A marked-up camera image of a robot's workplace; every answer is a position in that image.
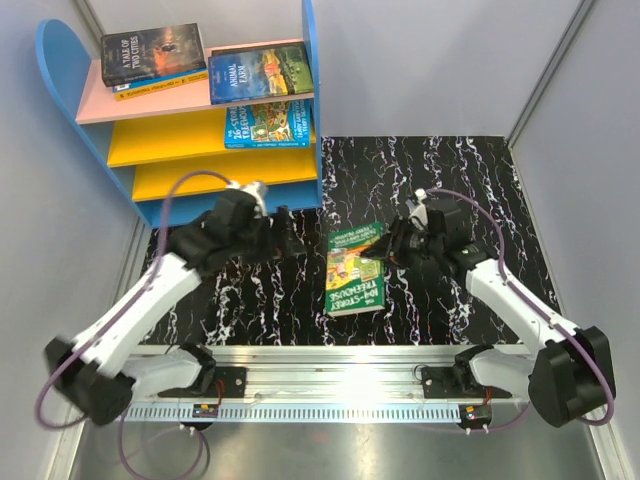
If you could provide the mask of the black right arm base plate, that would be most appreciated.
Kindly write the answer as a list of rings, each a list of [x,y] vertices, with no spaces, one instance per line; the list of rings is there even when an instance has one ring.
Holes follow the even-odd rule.
[[[417,369],[425,399],[471,398],[484,400],[490,391],[488,387],[461,383],[454,375],[452,367],[423,365]]]

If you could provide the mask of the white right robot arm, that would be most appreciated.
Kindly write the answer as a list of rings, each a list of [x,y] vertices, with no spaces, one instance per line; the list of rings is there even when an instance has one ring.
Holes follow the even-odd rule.
[[[616,385],[607,336],[581,328],[526,288],[505,263],[506,242],[496,247],[473,239],[460,202],[446,189],[417,190],[408,216],[397,216],[362,255],[391,268],[432,265],[494,312],[522,341],[528,356],[479,345],[454,360],[453,385],[465,397],[488,388],[527,401],[553,427],[578,420],[608,424]]]

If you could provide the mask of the blue Animal Farm book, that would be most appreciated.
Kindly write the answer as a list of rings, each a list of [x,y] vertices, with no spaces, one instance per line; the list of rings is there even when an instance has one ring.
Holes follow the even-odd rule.
[[[208,58],[212,105],[311,95],[303,42],[216,50]]]

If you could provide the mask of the dark Tale Of Two Cities book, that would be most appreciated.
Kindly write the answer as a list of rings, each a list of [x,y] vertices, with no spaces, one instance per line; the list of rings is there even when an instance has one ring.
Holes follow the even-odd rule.
[[[107,87],[205,69],[196,23],[106,34],[101,38],[101,78]]]

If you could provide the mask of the blue treehouse paperback book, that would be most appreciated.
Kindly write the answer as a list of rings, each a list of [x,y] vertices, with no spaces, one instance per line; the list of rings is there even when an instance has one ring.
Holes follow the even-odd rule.
[[[208,79],[206,69],[194,70],[177,75],[140,80],[112,87],[117,101],[128,100],[160,91],[192,84]]]

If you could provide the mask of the blue 26-Storey Treehouse book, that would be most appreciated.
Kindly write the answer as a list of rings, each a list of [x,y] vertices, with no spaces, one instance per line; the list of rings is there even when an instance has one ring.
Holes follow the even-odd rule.
[[[309,100],[229,107],[224,146],[227,149],[309,147],[312,129]]]

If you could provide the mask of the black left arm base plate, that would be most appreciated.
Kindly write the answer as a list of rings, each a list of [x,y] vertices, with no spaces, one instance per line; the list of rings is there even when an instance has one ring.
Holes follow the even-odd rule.
[[[221,391],[223,398],[241,399],[245,396],[248,369],[239,366],[217,366],[211,375],[211,382],[200,395],[201,398],[215,398]]]

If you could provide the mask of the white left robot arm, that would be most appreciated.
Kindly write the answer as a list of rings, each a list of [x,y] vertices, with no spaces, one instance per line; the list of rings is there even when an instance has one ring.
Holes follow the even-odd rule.
[[[256,184],[224,191],[212,209],[161,232],[150,269],[98,321],[71,341],[49,342],[47,385],[96,426],[110,424],[143,397],[221,392],[216,361],[202,345],[184,343],[148,358],[132,353],[172,306],[229,261],[252,265],[303,251],[287,207],[267,213]]]

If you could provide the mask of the green 104-Storey Treehouse book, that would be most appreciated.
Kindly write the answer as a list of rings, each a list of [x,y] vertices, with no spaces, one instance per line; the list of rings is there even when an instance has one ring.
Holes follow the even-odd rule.
[[[325,309],[329,316],[384,308],[384,266],[379,260],[361,256],[383,232],[383,226],[374,222],[329,234],[325,283]]]

